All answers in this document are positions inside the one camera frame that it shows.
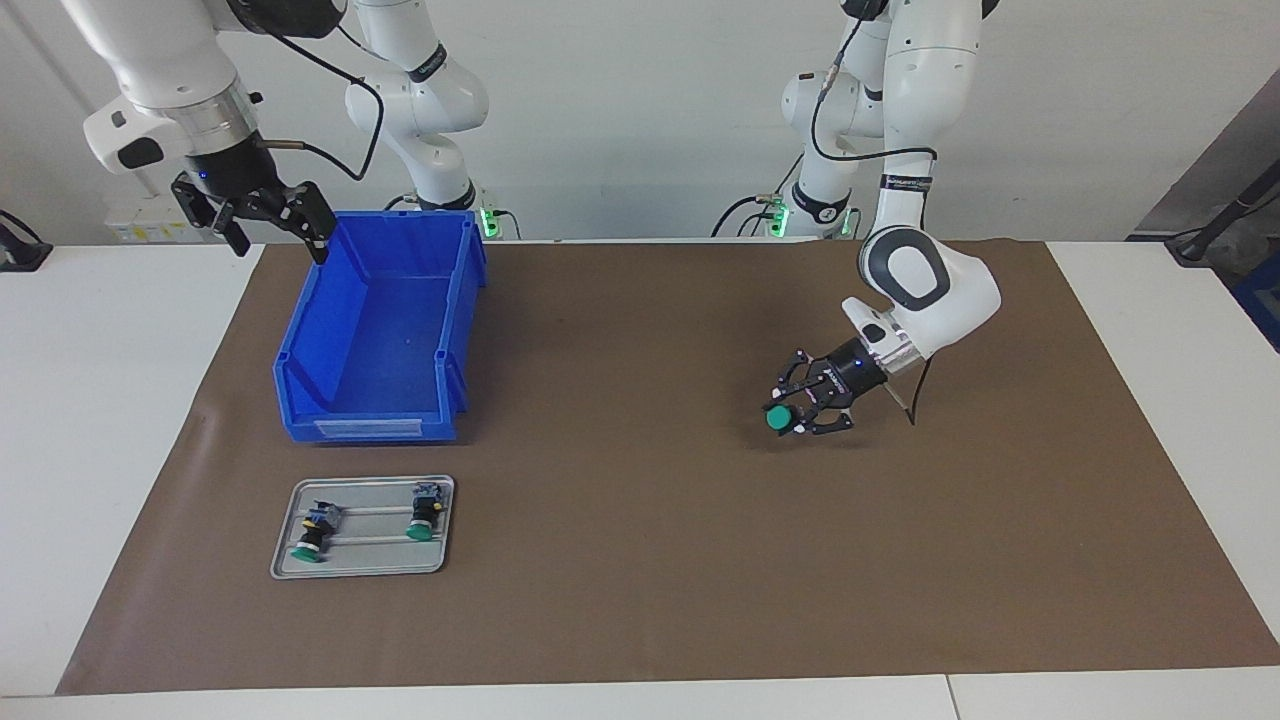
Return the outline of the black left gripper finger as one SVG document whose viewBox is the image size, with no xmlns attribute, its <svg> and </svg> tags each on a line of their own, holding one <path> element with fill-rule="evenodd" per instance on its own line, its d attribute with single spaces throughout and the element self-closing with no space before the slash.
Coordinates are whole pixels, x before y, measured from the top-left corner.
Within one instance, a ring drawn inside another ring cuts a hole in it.
<svg viewBox="0 0 1280 720">
<path fill-rule="evenodd" d="M 774 400 L 806 398 L 831 401 L 836 397 L 836 368 L 828 357 L 814 357 L 796 350 L 774 384 Z"/>
<path fill-rule="evenodd" d="M 854 421 L 849 407 L 836 407 L 828 401 L 814 402 L 797 414 L 795 433 L 804 436 L 827 436 L 851 430 Z"/>
</svg>

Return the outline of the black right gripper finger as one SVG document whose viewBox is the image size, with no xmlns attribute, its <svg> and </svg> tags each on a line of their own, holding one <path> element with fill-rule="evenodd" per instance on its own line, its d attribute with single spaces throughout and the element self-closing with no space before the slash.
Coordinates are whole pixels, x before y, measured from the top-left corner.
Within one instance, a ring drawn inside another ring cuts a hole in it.
<svg viewBox="0 0 1280 720">
<path fill-rule="evenodd" d="M 215 204 L 189 176 L 177 176 L 172 182 L 172 193 L 191 227 L 225 242 L 236 256 L 248 254 L 251 242 L 237 220 L 234 205 Z"/>
<path fill-rule="evenodd" d="M 250 210 L 257 219 L 301 240 L 316 265 L 329 256 L 329 243 L 338 220 L 321 190 L 314 182 L 293 187 L 260 188 L 250 196 Z"/>
</svg>

